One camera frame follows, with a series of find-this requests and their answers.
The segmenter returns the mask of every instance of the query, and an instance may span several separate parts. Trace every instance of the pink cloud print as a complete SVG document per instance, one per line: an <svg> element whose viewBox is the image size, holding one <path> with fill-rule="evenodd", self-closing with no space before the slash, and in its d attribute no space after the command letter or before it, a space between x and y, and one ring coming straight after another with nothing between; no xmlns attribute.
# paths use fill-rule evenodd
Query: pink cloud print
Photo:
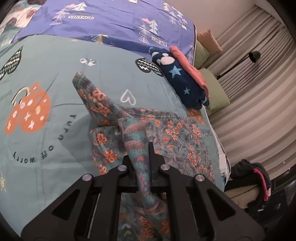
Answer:
<svg viewBox="0 0 296 241"><path fill-rule="evenodd" d="M70 4L70 5L67 5L67 6L65 6L65 7L67 7L67 8L74 8L74 7L77 7L77 5L75 5L75 4Z"/></svg>

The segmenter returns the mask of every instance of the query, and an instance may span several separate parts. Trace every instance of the black lamp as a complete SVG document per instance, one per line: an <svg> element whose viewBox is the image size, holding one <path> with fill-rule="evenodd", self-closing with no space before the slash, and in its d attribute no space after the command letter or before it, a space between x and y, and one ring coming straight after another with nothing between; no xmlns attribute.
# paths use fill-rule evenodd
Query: black lamp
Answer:
<svg viewBox="0 0 296 241"><path fill-rule="evenodd" d="M218 75L217 79L220 79L222 76L226 75L229 71L233 70L236 66L238 66L240 63L245 61L247 58L250 58L250 60L253 63L256 63L257 60L260 59L260 57L261 57L261 54L258 51L250 52L247 57L245 57L245 58L241 59L240 61L238 61L232 68L230 68L229 70L227 70L223 74Z"/></svg>

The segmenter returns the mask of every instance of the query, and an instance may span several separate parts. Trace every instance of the green pillow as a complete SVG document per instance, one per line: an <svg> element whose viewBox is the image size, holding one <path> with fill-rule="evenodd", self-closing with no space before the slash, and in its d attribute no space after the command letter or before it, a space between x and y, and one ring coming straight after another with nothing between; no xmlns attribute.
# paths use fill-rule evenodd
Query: green pillow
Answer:
<svg viewBox="0 0 296 241"><path fill-rule="evenodd" d="M227 95L211 71L207 69L200 69L199 71L207 81L210 93L210 105L208 106L210 111L213 113L214 110L230 105Z"/></svg>
<svg viewBox="0 0 296 241"><path fill-rule="evenodd" d="M209 52L198 40L196 40L195 46L194 67L199 69L208 59Z"/></svg>

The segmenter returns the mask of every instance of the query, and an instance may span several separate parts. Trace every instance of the pink cloth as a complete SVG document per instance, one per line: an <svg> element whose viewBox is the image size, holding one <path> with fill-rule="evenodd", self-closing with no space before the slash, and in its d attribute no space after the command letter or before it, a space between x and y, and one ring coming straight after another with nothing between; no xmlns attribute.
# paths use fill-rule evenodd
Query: pink cloth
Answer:
<svg viewBox="0 0 296 241"><path fill-rule="evenodd" d="M264 178L263 174L257 168L253 169L253 172L259 174L259 176L261 178L261 181L263 183L263 188L264 188L264 191L265 191L264 201L267 201L269 195L268 195L268 190L267 190L267 185L266 185L266 182L265 182L265 178Z"/></svg>
<svg viewBox="0 0 296 241"><path fill-rule="evenodd" d="M209 89L207 87L207 82L202 74L188 62L185 55L176 46L170 47L170 52L179 61L182 68L195 80L200 88L202 88L206 92L206 96L209 99Z"/></svg>

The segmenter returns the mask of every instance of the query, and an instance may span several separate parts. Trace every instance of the star print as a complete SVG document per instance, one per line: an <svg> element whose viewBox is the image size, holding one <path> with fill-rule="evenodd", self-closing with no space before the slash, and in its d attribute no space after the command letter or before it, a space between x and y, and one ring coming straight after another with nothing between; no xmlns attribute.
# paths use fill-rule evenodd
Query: star print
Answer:
<svg viewBox="0 0 296 241"><path fill-rule="evenodd" d="M10 121L9 121L9 122L8 122L8 125L7 125L7 130L9 130L10 127L11 127L11 123L10 123Z"/></svg>
<svg viewBox="0 0 296 241"><path fill-rule="evenodd" d="M29 112L27 112L27 114L26 114L26 116L25 116L25 118L24 118L24 120L25 121L27 121L28 120L28 118L31 116L31 114L29 114Z"/></svg>
<svg viewBox="0 0 296 241"><path fill-rule="evenodd" d="M187 87L186 87L186 89L183 91L184 91L184 95L186 95L186 94L189 94L190 89L187 89Z"/></svg>
<svg viewBox="0 0 296 241"><path fill-rule="evenodd" d="M169 71L169 72L172 74L172 78L174 78L176 74L181 75L181 74L180 74L180 70L182 70L182 69L178 69L178 68L174 65L173 69Z"/></svg>
<svg viewBox="0 0 296 241"><path fill-rule="evenodd" d="M35 124L35 122L34 121L31 121L31 124L28 126L28 128L31 128L31 130L32 130L33 127L34 127L34 124Z"/></svg>

